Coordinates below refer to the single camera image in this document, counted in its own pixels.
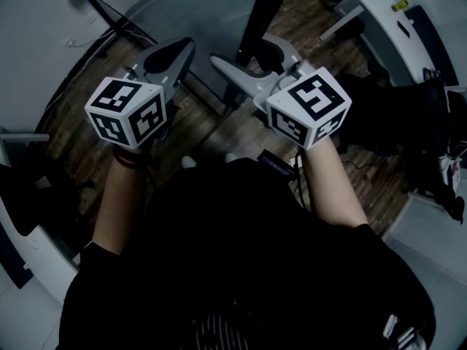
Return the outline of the person's right forearm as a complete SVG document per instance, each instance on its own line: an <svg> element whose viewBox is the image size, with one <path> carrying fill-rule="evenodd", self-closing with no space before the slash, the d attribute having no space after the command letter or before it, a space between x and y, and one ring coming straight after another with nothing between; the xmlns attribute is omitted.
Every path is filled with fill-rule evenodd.
<svg viewBox="0 0 467 350"><path fill-rule="evenodd" d="M330 137L303 153L301 160L314 210L322 221L349 228L368 222Z"/></svg>

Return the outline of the black office chair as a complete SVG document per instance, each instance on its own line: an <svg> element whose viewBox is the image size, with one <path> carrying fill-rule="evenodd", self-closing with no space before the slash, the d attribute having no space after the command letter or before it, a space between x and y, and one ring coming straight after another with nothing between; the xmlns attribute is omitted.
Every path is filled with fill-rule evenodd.
<svg viewBox="0 0 467 350"><path fill-rule="evenodd" d="M439 80L393 87L370 77L343 74L341 86L352 105L339 128L338 152L358 145L380 155L396 147L440 157L467 141L467 98L446 91Z"/></svg>
<svg viewBox="0 0 467 350"><path fill-rule="evenodd" d="M54 162L24 170L0 164L0 199L22 236L38 226L53 236L70 231L82 220L80 192L94 187L91 180L76 183Z"/></svg>

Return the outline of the red wrist band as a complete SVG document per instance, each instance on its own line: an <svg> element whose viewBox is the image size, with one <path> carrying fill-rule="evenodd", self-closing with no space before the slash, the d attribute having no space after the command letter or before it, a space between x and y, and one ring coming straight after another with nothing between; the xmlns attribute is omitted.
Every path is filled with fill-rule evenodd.
<svg viewBox="0 0 467 350"><path fill-rule="evenodd" d="M112 148L112 153L120 165L130 169L143 169L149 161L147 153L129 151L119 145Z"/></svg>

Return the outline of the light grey desk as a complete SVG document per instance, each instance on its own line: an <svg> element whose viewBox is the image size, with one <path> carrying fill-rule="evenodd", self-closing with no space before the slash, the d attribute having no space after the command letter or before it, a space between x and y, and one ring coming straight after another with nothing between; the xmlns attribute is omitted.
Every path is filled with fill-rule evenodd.
<svg viewBox="0 0 467 350"><path fill-rule="evenodd" d="M442 206L411 196L383 239L433 302L431 350L458 350L467 339L467 208L459 222Z"/></svg>

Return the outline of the black waist device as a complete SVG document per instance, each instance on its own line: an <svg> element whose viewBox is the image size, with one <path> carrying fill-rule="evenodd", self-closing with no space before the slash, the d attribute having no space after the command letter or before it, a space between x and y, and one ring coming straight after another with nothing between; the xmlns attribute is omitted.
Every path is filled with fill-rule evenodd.
<svg viewBox="0 0 467 350"><path fill-rule="evenodd" d="M296 172L290 164L286 163L281 158L277 157L275 154L268 151L267 149L260 153L257 160L260 163L269 166L271 169L274 169L276 172L280 173L286 178L290 179L295 176Z"/></svg>

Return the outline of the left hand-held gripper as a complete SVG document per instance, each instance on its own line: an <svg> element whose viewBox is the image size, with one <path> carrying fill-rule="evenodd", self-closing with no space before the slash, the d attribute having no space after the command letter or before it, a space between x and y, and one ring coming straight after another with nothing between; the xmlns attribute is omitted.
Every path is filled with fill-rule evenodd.
<svg viewBox="0 0 467 350"><path fill-rule="evenodd" d="M105 77L85 105L98 136L113 144L138 149L168 126L167 103L175 84L193 61L190 37L171 39L142 51L136 66Z"/></svg>

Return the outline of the person's left forearm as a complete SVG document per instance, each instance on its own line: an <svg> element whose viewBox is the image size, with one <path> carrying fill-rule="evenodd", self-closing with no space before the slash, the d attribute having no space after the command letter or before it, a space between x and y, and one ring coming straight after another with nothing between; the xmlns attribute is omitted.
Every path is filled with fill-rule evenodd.
<svg viewBox="0 0 467 350"><path fill-rule="evenodd" d="M142 218L146 194L145 169L126 168L113 158L93 231L93 243L120 254Z"/></svg>

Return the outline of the black white striped pouch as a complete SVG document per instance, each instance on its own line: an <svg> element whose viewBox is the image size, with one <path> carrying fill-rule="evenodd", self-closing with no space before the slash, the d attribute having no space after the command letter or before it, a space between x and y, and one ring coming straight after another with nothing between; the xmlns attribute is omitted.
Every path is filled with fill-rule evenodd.
<svg viewBox="0 0 467 350"><path fill-rule="evenodd" d="M395 314L389 315L382 336L387 350L427 350L421 334L414 327L405 325Z"/></svg>

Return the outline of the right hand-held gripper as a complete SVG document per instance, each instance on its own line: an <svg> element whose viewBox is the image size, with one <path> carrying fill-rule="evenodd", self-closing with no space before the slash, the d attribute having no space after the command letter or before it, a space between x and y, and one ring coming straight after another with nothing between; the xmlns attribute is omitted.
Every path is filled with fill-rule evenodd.
<svg viewBox="0 0 467 350"><path fill-rule="evenodd" d="M254 97L268 126L301 148L311 149L340 128L352 100L326 68L296 63L295 47L273 34L263 35L255 58L265 72L256 74L222 55L209 56L217 73Z"/></svg>

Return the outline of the white pink packet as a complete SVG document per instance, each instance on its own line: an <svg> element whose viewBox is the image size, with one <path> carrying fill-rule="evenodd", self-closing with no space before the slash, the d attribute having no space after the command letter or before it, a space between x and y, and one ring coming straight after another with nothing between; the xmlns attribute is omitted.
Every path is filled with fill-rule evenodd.
<svg viewBox="0 0 467 350"><path fill-rule="evenodd" d="M454 192L457 191L461 179L461 158L451 158L449 155L444 155L438 158L439 170L442 181L451 188Z"/></svg>

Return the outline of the person's black shirt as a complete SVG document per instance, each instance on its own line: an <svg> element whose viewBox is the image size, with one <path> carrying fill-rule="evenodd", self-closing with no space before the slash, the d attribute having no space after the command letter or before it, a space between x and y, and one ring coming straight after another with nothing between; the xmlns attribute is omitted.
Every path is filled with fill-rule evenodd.
<svg viewBox="0 0 467 350"><path fill-rule="evenodd" d="M394 350L431 345L434 307L366 224L329 225L251 159L187 168L120 254L91 244L60 350Z"/></svg>

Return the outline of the dark blue desk panel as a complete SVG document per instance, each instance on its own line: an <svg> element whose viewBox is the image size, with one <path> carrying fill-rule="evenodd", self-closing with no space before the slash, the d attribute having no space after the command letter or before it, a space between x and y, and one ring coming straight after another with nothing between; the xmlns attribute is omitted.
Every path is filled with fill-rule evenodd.
<svg viewBox="0 0 467 350"><path fill-rule="evenodd" d="M22 289L32 278L33 273L10 241L0 223L0 264L18 289Z"/></svg>
<svg viewBox="0 0 467 350"><path fill-rule="evenodd" d="M413 21L412 26L425 46L434 67L440 71L441 78L444 80L445 85L459 85L457 74L455 73L446 47L425 10L420 5L417 5L406 10L404 14L408 19Z"/></svg>

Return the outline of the white curved desk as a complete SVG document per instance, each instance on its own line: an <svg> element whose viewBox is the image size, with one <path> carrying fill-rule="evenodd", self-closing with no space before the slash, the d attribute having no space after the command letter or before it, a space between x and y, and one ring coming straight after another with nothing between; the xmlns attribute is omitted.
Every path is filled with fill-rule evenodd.
<svg viewBox="0 0 467 350"><path fill-rule="evenodd" d="M319 36L324 42L334 36L357 36L379 65L386 69L394 86L424 82L429 74L441 76L404 14L394 12L395 0L358 0L356 7L343 13L327 31Z"/></svg>
<svg viewBox="0 0 467 350"><path fill-rule="evenodd" d="M0 164L11 166L4 146L6 142L25 144L48 141L49 138L46 133L8 133L0 130ZM62 305L69 285L77 274L76 267L66 259L42 227L35 227L28 236L19 234L1 196L0 223L7 239L12 242L13 249L24 261L23 266Z"/></svg>

